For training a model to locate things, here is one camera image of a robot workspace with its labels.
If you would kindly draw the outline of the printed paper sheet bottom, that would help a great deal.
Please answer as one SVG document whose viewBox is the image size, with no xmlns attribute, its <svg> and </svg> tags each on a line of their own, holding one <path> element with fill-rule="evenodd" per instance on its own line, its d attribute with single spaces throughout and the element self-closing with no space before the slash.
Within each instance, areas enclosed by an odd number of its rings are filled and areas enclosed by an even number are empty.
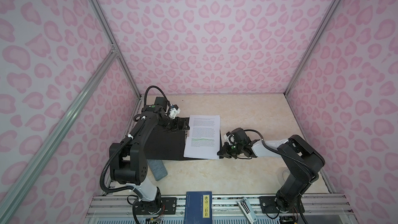
<svg viewBox="0 0 398 224">
<path fill-rule="evenodd" d="M 190 115 L 189 133 L 183 156 L 194 159 L 219 159 L 220 116 Z"/>
</svg>

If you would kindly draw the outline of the teal folder with black inside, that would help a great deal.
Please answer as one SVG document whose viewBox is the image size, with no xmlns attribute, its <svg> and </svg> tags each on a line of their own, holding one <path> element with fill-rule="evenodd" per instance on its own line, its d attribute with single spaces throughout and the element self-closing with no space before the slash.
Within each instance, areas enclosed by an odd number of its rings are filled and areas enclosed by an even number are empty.
<svg viewBox="0 0 398 224">
<path fill-rule="evenodd" d="M 143 154 L 154 160 L 198 160 L 183 156 L 189 130 L 169 131 L 166 126 L 169 119 L 146 117 L 143 128 L 135 140 L 143 145 Z"/>
</svg>

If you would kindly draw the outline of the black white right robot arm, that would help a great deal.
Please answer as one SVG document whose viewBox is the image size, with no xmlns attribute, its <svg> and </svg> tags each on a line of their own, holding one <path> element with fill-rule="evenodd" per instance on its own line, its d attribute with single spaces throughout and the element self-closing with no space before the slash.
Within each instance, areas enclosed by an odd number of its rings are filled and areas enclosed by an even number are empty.
<svg viewBox="0 0 398 224">
<path fill-rule="evenodd" d="M 217 152 L 222 158 L 245 159 L 276 155 L 285 162 L 290 174 L 277 191 L 271 207 L 280 213 L 301 211 L 301 197 L 319 179 L 325 165 L 323 156 L 299 135 L 277 141 L 266 141 L 254 129 L 237 128 L 224 136 L 226 142 Z"/>
</svg>

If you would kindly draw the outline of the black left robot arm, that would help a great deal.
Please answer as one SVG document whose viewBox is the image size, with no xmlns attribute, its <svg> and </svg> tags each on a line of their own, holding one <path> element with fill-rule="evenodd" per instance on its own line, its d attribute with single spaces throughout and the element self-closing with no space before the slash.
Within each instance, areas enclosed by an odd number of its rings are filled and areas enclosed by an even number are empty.
<svg viewBox="0 0 398 224">
<path fill-rule="evenodd" d="M 136 116 L 137 124 L 120 142 L 109 148 L 109 160 L 100 176 L 100 187 L 108 193 L 125 190 L 133 191 L 138 199 L 136 204 L 150 213 L 162 210 L 160 189 L 147 178 L 148 163 L 145 144 L 155 127 L 168 131 L 188 131 L 189 121 L 171 117 L 162 105 L 145 105 Z"/>
</svg>

